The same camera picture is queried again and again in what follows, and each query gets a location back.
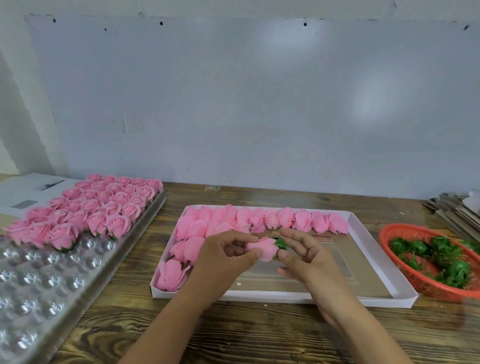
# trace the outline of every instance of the tabletop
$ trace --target tabletop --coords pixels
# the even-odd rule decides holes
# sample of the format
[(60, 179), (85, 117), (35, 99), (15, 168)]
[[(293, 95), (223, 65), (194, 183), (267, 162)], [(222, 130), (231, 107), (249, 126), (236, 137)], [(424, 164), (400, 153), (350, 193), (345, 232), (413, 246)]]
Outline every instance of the tabletop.
[[(378, 241), (380, 228), (409, 223), (455, 237), (420, 200), (165, 183), (167, 201), (83, 315), (52, 363), (116, 363), (168, 300), (150, 280), (187, 205), (272, 206), (352, 211)], [(478, 363), (480, 303), (422, 296), (412, 309), (369, 308), (415, 363)], [(182, 363), (352, 363), (343, 339), (316, 306), (217, 302), (204, 312)]]

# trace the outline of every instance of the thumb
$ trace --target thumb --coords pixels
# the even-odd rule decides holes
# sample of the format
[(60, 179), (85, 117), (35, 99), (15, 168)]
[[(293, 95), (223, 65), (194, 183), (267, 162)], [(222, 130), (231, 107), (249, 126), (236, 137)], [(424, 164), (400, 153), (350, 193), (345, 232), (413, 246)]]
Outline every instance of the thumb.
[(252, 249), (246, 252), (244, 255), (235, 257), (235, 267), (239, 271), (239, 274), (253, 267), (258, 258), (262, 256), (262, 253), (263, 251), (261, 249)]
[(305, 276), (305, 271), (308, 268), (308, 264), (300, 259), (298, 255), (293, 255), (286, 250), (280, 249), (277, 253), (280, 262), (285, 264), (288, 269), (295, 273), (300, 278)]

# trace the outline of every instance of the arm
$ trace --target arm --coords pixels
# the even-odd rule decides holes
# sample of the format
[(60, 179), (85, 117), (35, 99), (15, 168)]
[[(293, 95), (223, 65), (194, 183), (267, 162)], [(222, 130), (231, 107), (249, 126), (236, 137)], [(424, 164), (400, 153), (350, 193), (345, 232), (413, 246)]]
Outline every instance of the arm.
[(278, 252), (286, 267), (280, 275), (302, 282), (324, 316), (347, 342), (358, 364), (413, 364), (385, 328), (348, 288), (335, 260), (314, 237), (292, 229), (281, 230), (298, 255)]
[(254, 243), (253, 235), (227, 231), (205, 240), (195, 268), (182, 289), (165, 306), (119, 364), (176, 364), (187, 346), (200, 315), (251, 268), (262, 251), (232, 245)]

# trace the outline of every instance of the person's right hand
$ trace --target person's right hand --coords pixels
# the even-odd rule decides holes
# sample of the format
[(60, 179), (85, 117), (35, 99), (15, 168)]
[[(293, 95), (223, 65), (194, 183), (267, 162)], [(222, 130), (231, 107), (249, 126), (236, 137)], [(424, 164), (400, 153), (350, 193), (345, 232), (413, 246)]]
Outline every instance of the person's right hand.
[(328, 323), (338, 328), (339, 320), (359, 305), (363, 307), (348, 288), (330, 252), (318, 240), (293, 229), (282, 229), (280, 234), (298, 255), (279, 250), (278, 259), (286, 267), (278, 268), (278, 273), (303, 283)]

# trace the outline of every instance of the orange plastic basket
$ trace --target orange plastic basket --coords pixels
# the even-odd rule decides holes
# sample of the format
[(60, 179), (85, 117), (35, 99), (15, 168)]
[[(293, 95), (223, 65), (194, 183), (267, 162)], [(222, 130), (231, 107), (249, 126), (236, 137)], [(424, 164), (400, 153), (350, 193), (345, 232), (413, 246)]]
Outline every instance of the orange plastic basket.
[[(452, 244), (459, 245), (462, 248), (463, 254), (460, 258), (467, 261), (472, 268), (470, 282), (463, 290), (447, 286), (428, 278), (421, 272), (409, 267), (390, 250), (390, 241), (396, 237), (405, 240), (421, 240), (426, 244), (430, 244), (430, 240), (439, 235), (441, 234), (422, 226), (390, 224), (380, 230), (380, 244), (390, 259), (392, 259), (405, 277), (407, 277), (408, 281), (416, 291), (443, 301), (460, 302), (465, 297), (480, 299), (480, 256), (462, 244), (451, 240)], [(434, 275), (439, 272), (439, 269), (435, 265), (425, 261), (423, 258), (417, 257), (417, 263), (424, 263)]]

